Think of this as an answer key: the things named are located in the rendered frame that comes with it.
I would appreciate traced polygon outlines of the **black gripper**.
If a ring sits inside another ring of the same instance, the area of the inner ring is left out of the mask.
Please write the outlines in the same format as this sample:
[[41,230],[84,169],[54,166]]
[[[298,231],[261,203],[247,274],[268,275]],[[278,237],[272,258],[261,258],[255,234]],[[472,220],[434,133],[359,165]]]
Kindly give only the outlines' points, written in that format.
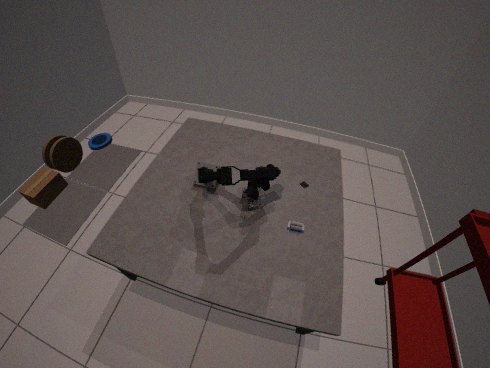
[[249,179],[248,180],[248,187],[247,187],[247,197],[253,198],[253,199],[258,199],[259,197],[259,192],[258,192],[258,186],[260,184],[263,184],[263,180],[259,180],[257,178],[255,179]]

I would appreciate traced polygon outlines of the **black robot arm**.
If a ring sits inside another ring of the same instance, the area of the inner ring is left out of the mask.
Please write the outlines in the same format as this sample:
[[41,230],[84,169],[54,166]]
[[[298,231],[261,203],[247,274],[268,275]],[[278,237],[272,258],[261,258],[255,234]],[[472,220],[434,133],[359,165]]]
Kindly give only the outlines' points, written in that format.
[[[271,180],[276,179],[276,177],[281,174],[281,170],[278,167],[269,164],[267,167],[257,167],[256,170],[248,170],[248,169],[235,169],[240,171],[240,180],[236,183],[232,183],[232,171],[231,168],[234,166],[224,166],[218,168],[216,172],[213,172],[213,169],[208,169],[207,167],[198,168],[199,179],[198,183],[208,183],[214,180],[217,180],[218,184],[222,184],[222,186],[226,185],[235,185],[240,181],[247,181],[249,179],[259,179],[263,180],[263,184],[261,183],[258,188],[262,188],[264,191],[270,189]],[[232,183],[232,184],[230,184]]]

